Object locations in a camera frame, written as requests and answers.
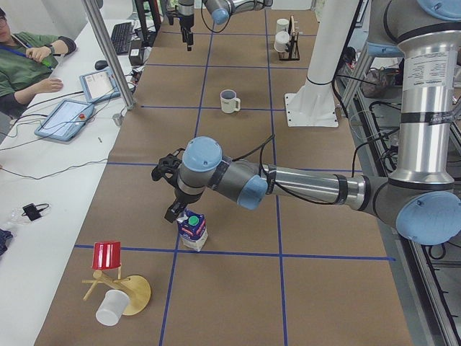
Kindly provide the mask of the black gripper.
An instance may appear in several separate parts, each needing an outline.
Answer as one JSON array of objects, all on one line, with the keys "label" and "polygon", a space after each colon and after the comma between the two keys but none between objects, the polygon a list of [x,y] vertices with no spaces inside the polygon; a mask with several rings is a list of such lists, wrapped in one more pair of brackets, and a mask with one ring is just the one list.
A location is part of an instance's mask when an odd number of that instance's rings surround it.
[{"label": "black gripper", "polygon": [[179,15],[179,23],[182,29],[182,42],[187,44],[187,50],[193,46],[193,33],[190,31],[194,26],[194,15]]},{"label": "black gripper", "polygon": [[175,221],[184,213],[189,204],[196,203],[202,197],[203,192],[203,187],[187,188],[186,190],[176,187],[174,191],[175,201],[167,208],[164,218],[167,221]]}]

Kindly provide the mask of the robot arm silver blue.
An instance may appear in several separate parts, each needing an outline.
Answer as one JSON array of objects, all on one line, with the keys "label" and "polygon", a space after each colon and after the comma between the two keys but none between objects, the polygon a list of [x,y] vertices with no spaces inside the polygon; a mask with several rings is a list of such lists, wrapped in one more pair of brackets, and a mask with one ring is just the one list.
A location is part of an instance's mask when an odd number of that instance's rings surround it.
[{"label": "robot arm silver blue", "polygon": [[401,236],[437,245],[460,232],[460,199],[447,173],[454,118],[455,66],[460,48],[458,1],[373,1],[367,47],[373,56],[403,56],[398,163],[388,177],[309,174],[244,158],[218,142],[192,139],[183,154],[162,158],[154,180],[174,187],[166,220],[175,221],[206,189],[253,210],[267,195],[318,205],[348,205],[380,219]]},{"label": "robot arm silver blue", "polygon": [[[195,1],[178,1],[176,14],[179,16],[179,24],[182,33],[182,40],[191,51],[194,44],[192,28],[194,26],[194,4]],[[231,16],[241,12],[259,11],[271,7],[273,1],[234,1],[234,0],[210,0],[201,1],[201,7],[206,8],[217,25],[225,24]]]}]

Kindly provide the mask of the person left hand on table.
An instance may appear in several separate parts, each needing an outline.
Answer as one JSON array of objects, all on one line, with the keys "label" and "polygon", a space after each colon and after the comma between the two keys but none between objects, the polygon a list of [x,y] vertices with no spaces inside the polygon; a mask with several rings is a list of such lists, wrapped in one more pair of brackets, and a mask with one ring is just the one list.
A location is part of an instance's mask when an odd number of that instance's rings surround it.
[{"label": "person left hand on table", "polygon": [[63,82],[58,78],[43,79],[36,84],[37,93],[53,93],[62,90]]}]

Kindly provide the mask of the person right hand raised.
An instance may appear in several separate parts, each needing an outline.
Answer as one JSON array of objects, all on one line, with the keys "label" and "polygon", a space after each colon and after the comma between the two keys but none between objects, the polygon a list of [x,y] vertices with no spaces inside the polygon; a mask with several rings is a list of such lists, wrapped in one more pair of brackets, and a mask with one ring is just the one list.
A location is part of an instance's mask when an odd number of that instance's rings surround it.
[{"label": "person right hand raised", "polygon": [[28,48],[26,49],[25,55],[34,61],[42,62],[49,55],[53,54],[53,50],[47,46],[42,46],[39,48]]}]

